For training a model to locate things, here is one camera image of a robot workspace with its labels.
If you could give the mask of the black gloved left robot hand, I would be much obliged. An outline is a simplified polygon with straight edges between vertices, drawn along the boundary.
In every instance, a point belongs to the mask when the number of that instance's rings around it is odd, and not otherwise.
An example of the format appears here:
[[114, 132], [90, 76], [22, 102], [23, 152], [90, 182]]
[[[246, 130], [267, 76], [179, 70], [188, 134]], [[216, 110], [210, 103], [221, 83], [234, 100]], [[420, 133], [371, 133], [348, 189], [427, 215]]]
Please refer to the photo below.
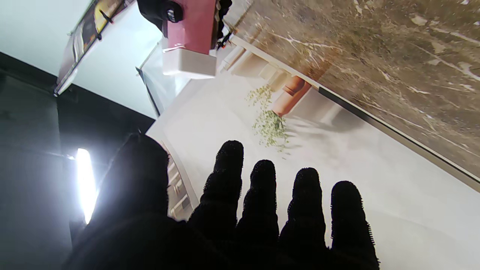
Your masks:
[[331, 247], [325, 243], [322, 188], [314, 168], [295, 176], [283, 229], [276, 213], [276, 171], [258, 161], [237, 219], [244, 147], [223, 143], [199, 205], [187, 221], [168, 217], [165, 149], [131, 135], [103, 179], [89, 224], [65, 270], [378, 270], [362, 197], [349, 181], [331, 190]]

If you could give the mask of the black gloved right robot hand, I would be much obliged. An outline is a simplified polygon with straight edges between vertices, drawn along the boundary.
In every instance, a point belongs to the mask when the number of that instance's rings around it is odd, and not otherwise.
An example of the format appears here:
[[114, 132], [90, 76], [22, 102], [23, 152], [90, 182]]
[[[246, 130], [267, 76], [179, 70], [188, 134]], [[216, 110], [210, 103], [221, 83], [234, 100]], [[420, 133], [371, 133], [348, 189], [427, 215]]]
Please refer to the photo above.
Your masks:
[[[185, 18], [185, 12], [182, 5], [173, 0], [138, 0], [140, 14], [154, 24], [166, 38], [168, 37], [167, 22], [178, 23]], [[222, 29], [224, 27], [223, 17], [227, 14], [233, 2], [231, 0], [220, 0], [219, 23], [214, 34], [216, 41], [223, 38]]]

